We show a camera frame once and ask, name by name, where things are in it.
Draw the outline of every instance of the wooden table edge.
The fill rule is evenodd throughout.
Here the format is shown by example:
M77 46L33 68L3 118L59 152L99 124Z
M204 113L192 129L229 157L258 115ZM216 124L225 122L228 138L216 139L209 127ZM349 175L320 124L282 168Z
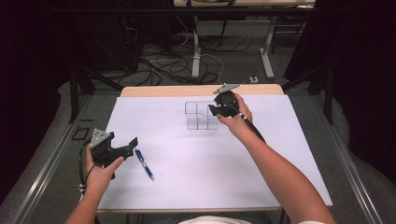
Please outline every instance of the wooden table edge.
M125 87L120 97L208 96L220 87L221 85ZM233 92L241 95L284 94L277 84L246 84L233 89Z

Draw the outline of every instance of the black curtain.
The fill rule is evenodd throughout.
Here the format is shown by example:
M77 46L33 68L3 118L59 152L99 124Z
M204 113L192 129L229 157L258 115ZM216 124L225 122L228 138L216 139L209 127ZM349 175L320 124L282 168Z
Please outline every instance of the black curtain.
M311 17L285 78L334 62L334 98L349 123L350 150L396 184L395 17L390 3L318 0L316 7L348 9L346 15ZM307 78L325 86L325 71Z
M0 29L2 202L52 123L68 75L37 1L2 1Z

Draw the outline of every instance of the white table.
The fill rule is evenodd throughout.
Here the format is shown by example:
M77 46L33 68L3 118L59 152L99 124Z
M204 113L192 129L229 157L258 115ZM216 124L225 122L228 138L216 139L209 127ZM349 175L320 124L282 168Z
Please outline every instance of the white table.
M186 7L187 0L174 0L175 7ZM226 7L228 2L205 3L191 0L193 7ZM305 6L315 4L315 0L236 0L233 7L284 7ZM192 77L199 76L201 49L199 35L221 35L223 21L198 21L195 17L196 32L194 32L194 57L192 63ZM223 35L251 35L265 37L264 48L260 49L262 64L267 78L275 78L268 52L276 26L276 17L270 21L228 21Z
M128 158L116 172L98 212L281 208L248 152L224 125L217 130L187 129L185 102L213 100L212 91L217 87L142 87L123 92L106 130L115 134L113 147L125 146L138 137L137 148L155 180L149 178L136 156ZM324 202L332 205L289 97L281 94L277 85L243 85L234 91L244 96L267 143L295 164Z

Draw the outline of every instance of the white paper sheet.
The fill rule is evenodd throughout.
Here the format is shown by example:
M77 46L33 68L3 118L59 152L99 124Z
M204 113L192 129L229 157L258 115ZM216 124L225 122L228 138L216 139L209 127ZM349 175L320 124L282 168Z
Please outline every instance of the white paper sheet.
M243 96L267 144L296 165L327 205L331 198L286 95ZM136 155L116 172L99 210L221 210L279 207L243 145L219 123L188 130L184 105L214 97L120 97L106 128L113 147L138 137Z

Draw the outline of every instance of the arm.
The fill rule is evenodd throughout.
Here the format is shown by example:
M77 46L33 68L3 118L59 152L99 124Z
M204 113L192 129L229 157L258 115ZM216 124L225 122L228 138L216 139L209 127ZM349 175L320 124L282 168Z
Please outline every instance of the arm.
M93 223L99 202L110 184L111 176L122 164L124 158L119 157L103 169L93 163L91 148L87 147L86 160L87 173L93 167L88 176L87 189L84 197L82 197L81 201L65 223Z
M252 114L243 98L235 96L240 111L252 121ZM292 223L307 220L335 223L320 195L300 170L266 145L239 116L227 119L218 115L218 118L246 147Z

